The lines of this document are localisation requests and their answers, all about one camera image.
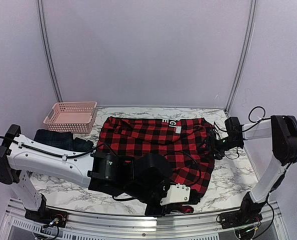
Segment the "red black plaid garment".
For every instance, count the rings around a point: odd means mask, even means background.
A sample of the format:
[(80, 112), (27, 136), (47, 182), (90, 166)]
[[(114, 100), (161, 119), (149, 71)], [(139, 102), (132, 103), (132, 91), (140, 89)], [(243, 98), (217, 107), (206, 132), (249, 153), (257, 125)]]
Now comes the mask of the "red black plaid garment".
[(157, 119), (108, 117), (97, 141), (97, 151), (139, 159), (146, 154), (165, 156), (171, 180), (191, 188), (189, 205), (201, 202), (215, 166), (209, 142), (214, 127), (204, 118)]

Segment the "dark green plaid garment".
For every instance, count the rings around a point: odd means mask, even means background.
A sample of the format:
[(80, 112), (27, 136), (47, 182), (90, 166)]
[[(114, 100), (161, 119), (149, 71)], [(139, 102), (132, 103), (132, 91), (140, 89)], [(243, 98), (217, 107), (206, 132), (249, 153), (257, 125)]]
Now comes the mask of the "dark green plaid garment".
[(51, 147), (80, 153), (87, 152), (94, 147), (92, 141), (74, 138), (71, 132), (56, 132), (46, 129), (37, 130), (33, 140)]

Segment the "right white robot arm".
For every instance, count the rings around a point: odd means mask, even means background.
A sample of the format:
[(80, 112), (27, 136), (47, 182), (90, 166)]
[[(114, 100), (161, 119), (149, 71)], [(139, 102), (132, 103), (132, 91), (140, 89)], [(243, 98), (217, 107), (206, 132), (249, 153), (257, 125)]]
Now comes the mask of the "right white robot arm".
[(258, 183), (247, 193), (250, 204), (262, 204), (268, 195), (283, 181), (289, 166), (297, 162), (297, 119), (293, 115), (272, 115), (257, 122), (241, 124), (237, 117), (225, 120), (227, 137), (209, 137), (207, 148), (217, 159), (222, 159), (226, 151), (243, 148), (246, 141), (271, 139), (269, 164)]

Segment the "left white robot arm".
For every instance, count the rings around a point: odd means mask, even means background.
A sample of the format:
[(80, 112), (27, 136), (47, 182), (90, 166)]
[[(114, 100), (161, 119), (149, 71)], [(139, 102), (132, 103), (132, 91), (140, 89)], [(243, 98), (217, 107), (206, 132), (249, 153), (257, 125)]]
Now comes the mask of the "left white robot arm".
[(164, 203), (171, 188), (172, 169), (167, 159), (150, 153), (136, 159), (98, 146), (84, 153), (38, 143), (24, 136), (13, 124), (1, 137), (0, 182), (12, 186), (29, 216), (42, 223), (52, 218), (46, 197), (31, 183), (28, 172), (44, 174), (112, 197), (128, 194), (146, 204), (145, 215), (161, 217), (170, 205)]

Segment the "pink plastic laundry basket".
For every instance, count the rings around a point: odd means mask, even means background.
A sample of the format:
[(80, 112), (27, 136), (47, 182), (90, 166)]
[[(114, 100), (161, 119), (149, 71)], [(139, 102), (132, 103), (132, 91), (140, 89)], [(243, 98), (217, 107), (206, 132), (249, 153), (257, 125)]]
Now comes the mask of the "pink plastic laundry basket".
[(97, 116), (97, 102), (57, 102), (43, 124), (49, 131), (89, 134)]

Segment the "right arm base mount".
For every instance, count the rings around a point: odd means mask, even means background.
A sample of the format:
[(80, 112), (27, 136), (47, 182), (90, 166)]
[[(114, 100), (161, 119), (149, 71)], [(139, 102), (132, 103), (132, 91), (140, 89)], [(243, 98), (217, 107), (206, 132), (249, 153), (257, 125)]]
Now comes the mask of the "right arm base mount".
[(247, 192), (238, 210), (222, 212), (217, 216), (216, 221), (223, 229), (256, 223), (263, 219), (261, 211), (265, 204), (265, 200), (260, 203), (253, 202), (250, 193)]

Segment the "aluminium front frame rail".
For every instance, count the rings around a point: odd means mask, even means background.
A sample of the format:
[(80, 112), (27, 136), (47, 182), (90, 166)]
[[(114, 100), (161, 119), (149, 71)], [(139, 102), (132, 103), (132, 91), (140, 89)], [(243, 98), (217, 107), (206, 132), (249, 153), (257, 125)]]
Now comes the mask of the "aluminium front frame rail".
[(33, 240), (37, 236), (58, 240), (289, 240), (279, 205), (264, 206), (262, 220), (224, 229), (220, 212), (146, 217), (66, 210), (65, 227), (42, 229), (25, 218), (20, 200), (12, 198), (0, 225), (0, 240)]

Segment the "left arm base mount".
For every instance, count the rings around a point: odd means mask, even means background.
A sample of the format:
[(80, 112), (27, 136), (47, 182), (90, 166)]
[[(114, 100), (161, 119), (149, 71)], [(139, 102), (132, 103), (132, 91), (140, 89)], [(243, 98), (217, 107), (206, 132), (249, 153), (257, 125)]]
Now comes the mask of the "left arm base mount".
[(42, 194), (39, 208), (37, 210), (29, 210), (25, 207), (24, 217), (34, 222), (43, 223), (44, 225), (58, 218), (56, 225), (64, 228), (67, 224), (68, 212), (46, 207), (46, 203), (46, 197)]

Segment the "right aluminium corner post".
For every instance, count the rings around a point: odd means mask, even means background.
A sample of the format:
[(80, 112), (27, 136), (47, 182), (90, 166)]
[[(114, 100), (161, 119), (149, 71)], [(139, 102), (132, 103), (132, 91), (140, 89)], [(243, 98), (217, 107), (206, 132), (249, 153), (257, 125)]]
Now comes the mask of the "right aluminium corner post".
[(237, 92), (238, 92), (239, 85), (242, 80), (245, 63), (246, 63), (247, 56), (248, 56), (250, 46), (251, 46), (251, 42), (252, 42), (255, 21), (256, 21), (257, 6), (258, 6), (257, 0), (250, 1), (249, 13), (248, 13), (248, 18), (247, 18), (247, 23), (246, 23), (246, 30), (245, 30), (245, 34), (244, 34), (242, 49), (241, 49), (241, 53), (239, 56), (236, 72), (234, 75), (233, 84), (232, 84), (232, 87), (231, 87), (231, 90), (230, 90), (230, 93), (228, 96), (228, 100), (226, 102), (226, 106), (224, 109), (226, 114), (229, 114), (232, 109), (234, 100), (235, 100)]

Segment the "aluminium corner post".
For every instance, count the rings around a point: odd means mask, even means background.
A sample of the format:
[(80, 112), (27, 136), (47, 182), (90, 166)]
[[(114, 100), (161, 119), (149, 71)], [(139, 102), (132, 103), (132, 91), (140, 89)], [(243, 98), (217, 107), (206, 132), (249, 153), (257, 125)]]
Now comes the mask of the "aluminium corner post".
[(47, 69), (50, 75), (51, 85), (53, 87), (53, 91), (57, 102), (62, 102), (63, 97), (61, 94), (60, 85), (58, 82), (56, 69), (52, 58), (51, 46), (50, 46), (49, 37), (48, 37), (44, 2), (42, 0), (37, 0), (36, 6), (37, 6), (37, 15), (39, 20), (41, 40), (43, 44), (43, 50), (45, 54)]
[(257, 6), (258, 6), (257, 0), (250, 1), (249, 13), (248, 13), (248, 18), (247, 18), (247, 23), (246, 23), (246, 30), (245, 30), (245, 34), (244, 34), (242, 49), (241, 49), (241, 53), (239, 56), (236, 72), (234, 75), (233, 84), (232, 84), (232, 87), (231, 87), (231, 90), (230, 90), (230, 93), (228, 96), (228, 100), (226, 102), (226, 106), (224, 109), (226, 114), (229, 114), (232, 109), (234, 100), (235, 100), (237, 92), (238, 92), (239, 85), (242, 80), (245, 63), (246, 63), (247, 56), (248, 56), (250, 46), (251, 46), (251, 42), (252, 42), (255, 21), (256, 21)]

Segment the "left aluminium corner post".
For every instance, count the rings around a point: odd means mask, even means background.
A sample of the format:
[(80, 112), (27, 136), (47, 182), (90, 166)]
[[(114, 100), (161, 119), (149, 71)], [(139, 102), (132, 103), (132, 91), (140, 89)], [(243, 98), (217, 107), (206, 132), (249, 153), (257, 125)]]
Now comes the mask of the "left aluminium corner post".
[(53, 87), (53, 91), (57, 102), (62, 102), (63, 97), (61, 94), (60, 85), (58, 82), (56, 69), (52, 58), (51, 46), (50, 46), (49, 37), (48, 37), (44, 2), (42, 0), (37, 0), (36, 6), (37, 6), (37, 15), (39, 20), (41, 40), (43, 44), (43, 50), (45, 54), (47, 69), (50, 75), (51, 85)]

